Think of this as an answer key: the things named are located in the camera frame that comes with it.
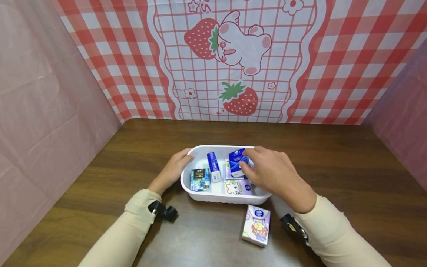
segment white plastic tray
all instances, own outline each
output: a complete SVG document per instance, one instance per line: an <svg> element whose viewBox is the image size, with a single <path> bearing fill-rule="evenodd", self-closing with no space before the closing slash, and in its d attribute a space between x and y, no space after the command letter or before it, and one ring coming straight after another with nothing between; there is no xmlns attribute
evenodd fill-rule
<svg viewBox="0 0 427 267"><path fill-rule="evenodd" d="M194 160L189 163L181 173L181 185L190 197L197 201L233 203L259 205L264 203L270 196L270 193L265 192L261 188L252 185L253 196L230 195L224 192L224 168L225 159L228 154L241 148L251 148L246 146L216 146L216 145L201 145L193 148L188 152L188 155L193 155ZM191 170L209 168L206 154L215 152L216 159L221 171L222 182L211 183L210 192L194 192L190 190L190 174Z"/></svg>

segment sleeve cuff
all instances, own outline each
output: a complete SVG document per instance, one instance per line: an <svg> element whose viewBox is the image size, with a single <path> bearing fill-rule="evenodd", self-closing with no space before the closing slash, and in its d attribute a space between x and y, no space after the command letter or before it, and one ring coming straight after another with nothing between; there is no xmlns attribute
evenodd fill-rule
<svg viewBox="0 0 427 267"><path fill-rule="evenodd" d="M327 198L317 195L316 205L306 214L295 213L296 222L311 241L333 242L351 229L350 222Z"/></svg>
<svg viewBox="0 0 427 267"><path fill-rule="evenodd" d="M161 202L161 196L148 189L143 189L137 192L126 204L125 211L133 213L137 216L144 216L148 212L148 206L154 201Z"/></svg>

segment pink backdrop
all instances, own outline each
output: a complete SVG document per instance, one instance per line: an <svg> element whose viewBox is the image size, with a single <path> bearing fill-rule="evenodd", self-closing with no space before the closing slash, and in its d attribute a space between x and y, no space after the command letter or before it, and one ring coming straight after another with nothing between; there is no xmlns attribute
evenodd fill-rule
<svg viewBox="0 0 427 267"><path fill-rule="evenodd" d="M1 266L120 123L49 2L0 14Z"/></svg>
<svg viewBox="0 0 427 267"><path fill-rule="evenodd" d="M361 123L426 38L424 0L56 0L119 119Z"/></svg>
<svg viewBox="0 0 427 267"><path fill-rule="evenodd" d="M427 190L426 70L424 42L364 123Z"/></svg>

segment left hand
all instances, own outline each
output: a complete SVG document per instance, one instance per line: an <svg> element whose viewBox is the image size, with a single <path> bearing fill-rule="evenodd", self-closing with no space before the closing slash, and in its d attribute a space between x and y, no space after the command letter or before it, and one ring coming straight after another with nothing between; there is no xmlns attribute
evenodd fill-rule
<svg viewBox="0 0 427 267"><path fill-rule="evenodd" d="M186 148L174 154L147 189L162 195L166 189L178 180L185 166L194 159L193 156L187 155L190 150L191 148Z"/></svg>

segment star print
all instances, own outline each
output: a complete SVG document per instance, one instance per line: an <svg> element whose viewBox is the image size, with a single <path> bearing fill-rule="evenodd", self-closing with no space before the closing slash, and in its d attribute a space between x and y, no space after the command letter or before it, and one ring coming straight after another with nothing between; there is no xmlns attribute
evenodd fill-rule
<svg viewBox="0 0 427 267"><path fill-rule="evenodd" d="M199 4L192 0L188 3L188 8L190 9L190 13L197 13L197 9L199 8Z"/></svg>
<svg viewBox="0 0 427 267"><path fill-rule="evenodd" d="M274 90L274 88L276 88L276 83L275 82L269 82L267 88Z"/></svg>

